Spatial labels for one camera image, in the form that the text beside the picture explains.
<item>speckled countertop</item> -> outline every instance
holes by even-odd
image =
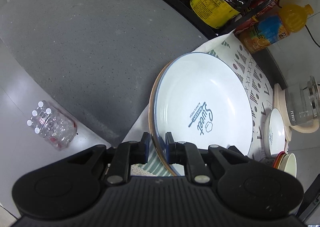
[[[207,40],[162,0],[12,0],[0,11],[0,37],[47,93],[113,145],[164,65]]]

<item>screw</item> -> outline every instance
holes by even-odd
[[[118,184],[121,183],[123,181],[123,178],[119,175],[111,175],[107,178],[107,181],[110,184]]]
[[[207,175],[197,175],[195,176],[195,182],[199,184],[205,184],[210,181],[210,177]]]

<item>patterned cloth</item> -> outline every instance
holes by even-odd
[[[252,141],[248,156],[260,161],[266,156],[263,148],[262,132],[266,118],[272,110],[273,90],[270,83],[250,53],[233,33],[210,40],[195,51],[206,52],[222,60],[236,73],[242,82],[249,98],[253,124]],[[138,136],[140,135],[141,137],[143,131],[148,131],[148,122],[146,121],[148,121],[148,106],[132,126],[124,141],[139,141]],[[130,136],[130,132],[132,131],[134,131],[135,135],[133,138]],[[156,155],[153,143],[150,143],[148,163],[138,166],[157,176],[171,175]]]

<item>white plate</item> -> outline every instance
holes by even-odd
[[[276,157],[284,150],[284,124],[278,109],[273,109],[263,129],[263,143],[266,155]]]
[[[159,82],[154,107],[158,137],[207,149],[235,145],[244,155],[252,140],[247,94],[236,74],[216,57],[192,52],[170,64]]]

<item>glass kettle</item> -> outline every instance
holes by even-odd
[[[281,115],[286,126],[301,133],[313,133],[319,128],[320,98],[316,80],[299,83],[279,93]],[[312,122],[309,126],[301,124]]]

